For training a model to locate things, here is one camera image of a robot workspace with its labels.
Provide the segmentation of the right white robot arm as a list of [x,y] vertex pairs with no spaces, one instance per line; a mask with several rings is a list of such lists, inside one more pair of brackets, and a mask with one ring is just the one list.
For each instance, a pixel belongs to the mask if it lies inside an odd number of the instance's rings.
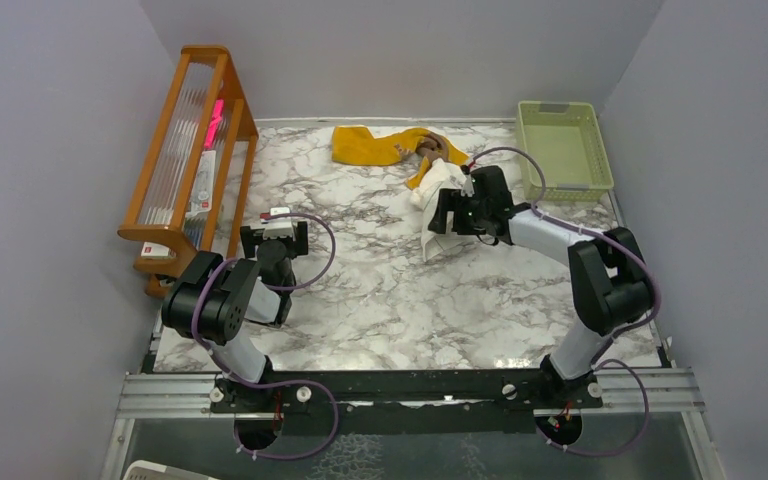
[[636,239],[626,228],[588,230],[515,203],[496,166],[467,171],[430,191],[429,232],[489,237],[538,252],[569,270],[576,321],[540,364],[539,398],[560,407],[592,374],[614,334],[652,312],[658,295]]

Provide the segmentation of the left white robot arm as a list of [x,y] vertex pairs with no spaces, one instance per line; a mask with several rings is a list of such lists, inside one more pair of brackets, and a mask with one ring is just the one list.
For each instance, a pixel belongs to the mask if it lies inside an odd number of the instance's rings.
[[297,285],[292,261],[308,253],[308,225],[279,219],[240,229],[244,257],[224,265],[222,255],[199,251],[166,293],[164,327],[201,340],[220,370],[238,381],[236,396],[258,411],[273,401],[268,356],[243,331],[245,322],[282,325]]

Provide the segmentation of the yellow brown towel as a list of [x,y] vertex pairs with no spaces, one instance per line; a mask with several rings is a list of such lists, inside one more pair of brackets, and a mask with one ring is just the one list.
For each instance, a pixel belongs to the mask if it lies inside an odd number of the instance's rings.
[[469,156],[446,137],[421,127],[376,137],[365,126],[338,126],[332,133],[331,152],[336,163],[364,167],[388,167],[417,155],[418,170],[405,182],[411,190],[419,187],[431,170],[432,154],[453,163],[456,169],[469,162]]

